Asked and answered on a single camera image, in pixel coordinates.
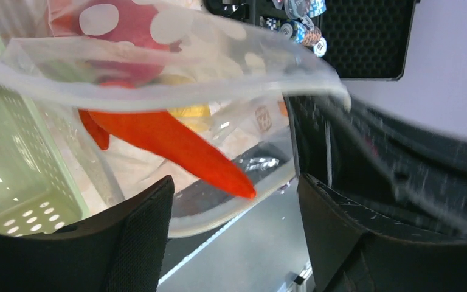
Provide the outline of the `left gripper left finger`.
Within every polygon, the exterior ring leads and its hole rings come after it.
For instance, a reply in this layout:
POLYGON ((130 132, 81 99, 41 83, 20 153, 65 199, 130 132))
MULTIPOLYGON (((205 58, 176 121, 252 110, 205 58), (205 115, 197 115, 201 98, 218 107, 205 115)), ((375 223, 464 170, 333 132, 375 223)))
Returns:
POLYGON ((174 192, 165 176, 52 234, 0 234, 0 291, 156 291, 174 192))

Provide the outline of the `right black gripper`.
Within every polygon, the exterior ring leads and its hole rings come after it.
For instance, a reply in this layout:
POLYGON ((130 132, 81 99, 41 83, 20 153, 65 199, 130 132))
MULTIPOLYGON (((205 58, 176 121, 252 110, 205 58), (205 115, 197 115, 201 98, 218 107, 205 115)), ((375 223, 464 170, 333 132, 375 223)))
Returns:
POLYGON ((372 209, 467 237, 467 141, 355 100, 287 97, 299 173, 372 209))

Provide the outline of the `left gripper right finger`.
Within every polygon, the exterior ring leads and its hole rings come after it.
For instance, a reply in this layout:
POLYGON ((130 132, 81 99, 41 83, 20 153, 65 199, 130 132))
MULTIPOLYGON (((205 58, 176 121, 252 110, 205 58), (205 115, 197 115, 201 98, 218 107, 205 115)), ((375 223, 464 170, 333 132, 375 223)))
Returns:
POLYGON ((396 221, 310 175, 297 194, 318 291, 467 291, 467 240, 396 221))

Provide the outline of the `green perforated plastic basket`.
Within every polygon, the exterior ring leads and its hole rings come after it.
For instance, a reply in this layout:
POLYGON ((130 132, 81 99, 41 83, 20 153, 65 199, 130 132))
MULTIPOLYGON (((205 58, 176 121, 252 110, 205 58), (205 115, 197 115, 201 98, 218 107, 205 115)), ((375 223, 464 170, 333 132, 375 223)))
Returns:
POLYGON ((36 105, 0 86, 0 234, 51 233, 88 213, 36 105))

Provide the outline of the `orange carrot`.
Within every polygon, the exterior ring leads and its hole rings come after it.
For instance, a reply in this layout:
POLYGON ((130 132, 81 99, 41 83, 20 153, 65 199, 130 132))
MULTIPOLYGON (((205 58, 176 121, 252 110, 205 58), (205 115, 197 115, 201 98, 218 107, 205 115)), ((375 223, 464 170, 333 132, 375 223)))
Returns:
POLYGON ((154 156, 229 195, 252 200, 254 183, 219 149, 167 110, 112 113, 78 108, 87 133, 101 151, 123 162, 148 162, 154 156))

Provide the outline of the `yellow lemon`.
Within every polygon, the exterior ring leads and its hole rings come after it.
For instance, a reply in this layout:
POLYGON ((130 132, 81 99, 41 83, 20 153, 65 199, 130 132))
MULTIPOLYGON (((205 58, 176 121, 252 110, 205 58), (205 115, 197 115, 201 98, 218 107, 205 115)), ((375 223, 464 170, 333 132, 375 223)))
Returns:
MULTIPOLYGON (((161 74, 156 80, 163 85, 180 85, 196 82, 193 78, 174 74, 161 74)), ((170 108, 167 111, 197 133, 210 130, 212 114, 208 104, 170 108)))

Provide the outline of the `clear polka dot zip bag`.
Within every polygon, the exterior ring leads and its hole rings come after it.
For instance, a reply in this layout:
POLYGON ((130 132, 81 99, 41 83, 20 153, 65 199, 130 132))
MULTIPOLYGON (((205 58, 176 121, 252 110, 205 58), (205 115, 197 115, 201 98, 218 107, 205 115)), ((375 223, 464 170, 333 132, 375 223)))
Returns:
POLYGON ((285 95, 351 97, 279 33, 166 1, 0 1, 0 86, 58 124, 103 206, 170 175, 168 235, 218 227, 292 177, 285 95))

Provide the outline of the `red apple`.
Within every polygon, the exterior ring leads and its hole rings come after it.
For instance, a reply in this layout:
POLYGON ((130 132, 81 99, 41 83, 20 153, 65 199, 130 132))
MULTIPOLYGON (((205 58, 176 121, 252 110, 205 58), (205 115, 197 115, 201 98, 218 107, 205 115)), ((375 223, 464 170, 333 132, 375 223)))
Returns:
MULTIPOLYGON (((55 37, 90 37, 143 49, 180 52, 181 41, 161 44, 150 33, 153 18, 159 13, 152 4, 139 1, 47 1, 46 24, 55 37)), ((102 85, 127 87, 154 80, 164 67, 156 64, 92 61, 100 69, 115 69, 124 77, 99 77, 102 85)))

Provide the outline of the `black case with poker chips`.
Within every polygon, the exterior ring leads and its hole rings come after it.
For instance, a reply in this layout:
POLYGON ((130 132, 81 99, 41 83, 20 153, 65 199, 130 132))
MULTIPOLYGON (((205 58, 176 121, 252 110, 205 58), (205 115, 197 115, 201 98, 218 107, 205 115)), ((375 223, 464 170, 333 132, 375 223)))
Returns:
POLYGON ((312 18, 327 42, 324 59, 346 80, 399 80, 417 1, 326 1, 312 18))

